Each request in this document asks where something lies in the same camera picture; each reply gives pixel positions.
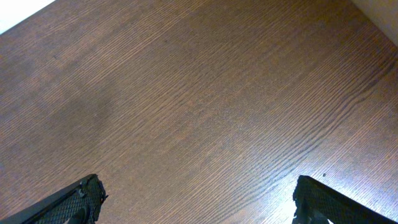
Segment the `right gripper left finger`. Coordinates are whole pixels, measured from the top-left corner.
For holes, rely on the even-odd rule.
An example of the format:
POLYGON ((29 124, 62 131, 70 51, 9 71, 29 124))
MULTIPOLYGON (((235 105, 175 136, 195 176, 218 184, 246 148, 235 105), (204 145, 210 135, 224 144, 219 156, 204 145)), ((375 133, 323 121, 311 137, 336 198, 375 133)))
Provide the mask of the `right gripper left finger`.
POLYGON ((1 220, 1 224, 95 224, 107 195, 102 181, 90 174, 30 207, 1 220))

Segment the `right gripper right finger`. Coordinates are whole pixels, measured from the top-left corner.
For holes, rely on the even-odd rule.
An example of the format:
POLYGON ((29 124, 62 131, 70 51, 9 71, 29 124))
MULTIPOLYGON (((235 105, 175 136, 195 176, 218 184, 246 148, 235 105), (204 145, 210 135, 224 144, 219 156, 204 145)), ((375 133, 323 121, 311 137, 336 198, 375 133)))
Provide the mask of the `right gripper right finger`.
POLYGON ((298 177, 293 201, 294 224, 397 224, 307 175, 298 177))

